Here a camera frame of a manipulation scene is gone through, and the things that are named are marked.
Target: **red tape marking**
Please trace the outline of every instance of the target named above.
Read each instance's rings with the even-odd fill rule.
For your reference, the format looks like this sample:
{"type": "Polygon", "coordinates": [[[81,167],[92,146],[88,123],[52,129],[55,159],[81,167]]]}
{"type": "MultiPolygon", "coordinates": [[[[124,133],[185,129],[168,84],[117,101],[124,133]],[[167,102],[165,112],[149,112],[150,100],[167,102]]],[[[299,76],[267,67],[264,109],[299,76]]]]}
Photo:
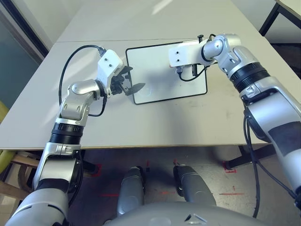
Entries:
{"type": "Polygon", "coordinates": [[[222,161],[222,166],[224,167],[224,172],[225,173],[237,173],[236,169],[234,169],[234,170],[226,169],[225,161],[222,161]]]}
{"type": "Polygon", "coordinates": [[[174,194],[175,192],[160,192],[160,194],[174,194]]]}
{"type": "Polygon", "coordinates": [[[96,164],[96,166],[98,166],[98,172],[95,174],[92,174],[91,177],[99,177],[102,173],[102,164],[96,164]]]}
{"type": "Polygon", "coordinates": [[[245,193],[220,193],[219,195],[244,195],[245,193]]]}

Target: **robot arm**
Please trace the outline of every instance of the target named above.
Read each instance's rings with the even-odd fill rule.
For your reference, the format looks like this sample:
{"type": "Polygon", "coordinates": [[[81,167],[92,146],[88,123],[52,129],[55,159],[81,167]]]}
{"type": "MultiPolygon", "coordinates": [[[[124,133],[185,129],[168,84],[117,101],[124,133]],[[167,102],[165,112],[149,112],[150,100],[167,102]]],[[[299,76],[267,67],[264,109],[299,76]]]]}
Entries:
{"type": "Polygon", "coordinates": [[[68,193],[82,180],[80,139],[90,105],[103,97],[103,112],[107,97],[123,91],[130,95],[140,90],[143,83],[123,87],[125,78],[122,75],[131,69],[122,64],[114,51],[104,50],[96,80],[80,81],[68,87],[33,179],[35,191],[23,200],[7,226],[68,225],[68,193]]]}
{"type": "Polygon", "coordinates": [[[261,66],[234,34],[222,34],[199,44],[169,50],[172,67],[218,63],[239,92],[245,117],[255,135],[272,143],[301,209],[301,105],[261,66]]]}

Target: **wall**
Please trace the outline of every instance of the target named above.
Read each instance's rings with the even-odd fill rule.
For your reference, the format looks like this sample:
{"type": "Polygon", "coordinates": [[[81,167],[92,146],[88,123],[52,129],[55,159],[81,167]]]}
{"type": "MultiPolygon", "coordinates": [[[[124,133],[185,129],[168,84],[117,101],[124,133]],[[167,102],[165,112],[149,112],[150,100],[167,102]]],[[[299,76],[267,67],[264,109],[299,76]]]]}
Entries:
{"type": "Polygon", "coordinates": [[[12,0],[48,49],[87,0],[12,0]]]}
{"type": "Polygon", "coordinates": [[[0,101],[11,108],[38,64],[0,22],[0,101]]]}
{"type": "MultiPolygon", "coordinates": [[[[48,49],[52,47],[76,12],[87,1],[13,0],[48,49]]],[[[232,2],[257,30],[260,29],[275,4],[274,0],[232,0],[232,2]]],[[[300,43],[301,30],[284,16],[279,15],[266,37],[271,43],[300,43]]]]}
{"type": "MultiPolygon", "coordinates": [[[[232,0],[232,2],[257,30],[261,28],[275,5],[274,0],[232,0]]],[[[271,43],[301,43],[301,29],[279,14],[265,37],[271,43]]]]}

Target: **white table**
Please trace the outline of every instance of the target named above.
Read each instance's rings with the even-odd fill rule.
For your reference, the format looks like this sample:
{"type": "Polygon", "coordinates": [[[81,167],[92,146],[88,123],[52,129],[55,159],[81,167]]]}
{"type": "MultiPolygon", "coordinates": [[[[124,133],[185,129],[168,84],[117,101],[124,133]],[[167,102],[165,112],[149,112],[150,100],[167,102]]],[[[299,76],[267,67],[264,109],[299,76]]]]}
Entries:
{"type": "MultiPolygon", "coordinates": [[[[63,65],[77,47],[85,44],[111,48],[125,62],[127,48],[180,41],[183,40],[181,35],[183,35],[182,38],[195,38],[200,33],[207,35],[211,32],[237,33],[241,36],[243,44],[254,53],[269,73],[277,77],[293,96],[301,101],[301,81],[230,1],[192,0],[193,6],[191,4],[183,6],[184,11],[190,11],[189,14],[182,16],[186,22],[180,23],[179,27],[171,27],[170,34],[165,31],[166,28],[163,28],[166,27],[164,21],[157,24],[157,33],[151,31],[153,25],[148,24],[146,28],[146,24],[140,26],[138,22],[143,24],[154,18],[157,23],[155,16],[160,15],[161,12],[164,12],[161,16],[168,18],[169,21],[176,20],[180,12],[176,13],[175,8],[169,9],[168,7],[177,6],[183,1],[172,1],[155,16],[151,14],[152,5],[148,5],[149,12],[146,9],[141,12],[134,10],[138,6],[129,6],[136,1],[127,1],[127,10],[133,10],[133,18],[121,21],[127,24],[130,30],[126,32],[124,29],[124,36],[122,36],[122,31],[116,30],[117,27],[122,27],[119,25],[118,18],[116,21],[107,20],[106,25],[104,25],[105,21],[99,19],[103,25],[97,27],[95,27],[98,24],[96,22],[88,23],[91,18],[103,17],[97,6],[101,4],[108,6],[118,2],[122,4],[124,1],[92,1],[76,15],[0,125],[0,149],[25,150],[44,147],[49,140],[58,111],[57,91],[63,65]],[[200,17],[205,18],[204,14],[207,15],[207,22],[210,21],[210,26],[208,23],[202,25],[198,20],[200,17]],[[212,20],[208,19],[209,15],[213,15],[212,20]],[[76,29],[80,18],[86,21],[86,27],[80,27],[79,24],[76,29]],[[135,21],[135,24],[129,24],[129,21],[135,21]],[[111,26],[115,28],[111,33],[101,30],[102,27],[108,31],[108,27],[111,26]],[[115,41],[104,41],[104,39],[114,40],[114,38],[115,41]]],[[[158,1],[151,0],[150,2],[155,4],[158,1]]],[[[127,11],[123,7],[116,10],[119,10],[120,14],[127,11]]],[[[97,60],[97,51],[94,49],[79,52],[67,69],[63,83],[64,93],[70,83],[94,78],[97,60]]],[[[81,142],[83,148],[245,144],[242,132],[243,104],[238,97],[238,92],[216,65],[208,69],[207,82],[208,93],[206,95],[153,104],[136,106],[132,97],[113,96],[108,100],[103,116],[88,119],[81,142]]],[[[99,111],[101,104],[101,101],[94,103],[91,107],[92,113],[99,111]]],[[[263,142],[253,138],[253,143],[263,142]]]]}

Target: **table leg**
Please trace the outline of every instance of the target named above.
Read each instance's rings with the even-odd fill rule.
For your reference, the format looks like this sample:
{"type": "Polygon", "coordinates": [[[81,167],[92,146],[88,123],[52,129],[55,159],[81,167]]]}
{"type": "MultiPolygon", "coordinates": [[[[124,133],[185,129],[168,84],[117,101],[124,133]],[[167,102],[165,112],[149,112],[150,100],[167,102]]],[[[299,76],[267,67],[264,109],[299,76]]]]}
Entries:
{"type": "Polygon", "coordinates": [[[267,19],[265,20],[265,22],[263,23],[261,29],[259,30],[259,33],[264,36],[269,28],[271,27],[271,25],[274,23],[275,19],[277,18],[278,14],[279,14],[279,4],[276,3],[272,9],[272,11],[269,13],[267,19]]]}
{"type": "Polygon", "coordinates": [[[279,6],[278,12],[285,16],[289,21],[301,29],[301,20],[294,14],[289,12],[286,8],[279,6]]]}
{"type": "MultiPolygon", "coordinates": [[[[225,161],[225,168],[230,170],[232,168],[236,168],[241,165],[245,165],[252,162],[251,155],[249,152],[246,152],[243,146],[239,146],[241,156],[230,161],[225,161]]],[[[273,154],[276,154],[276,151],[273,145],[267,145],[262,148],[255,150],[256,157],[258,159],[262,159],[273,154]]]]}

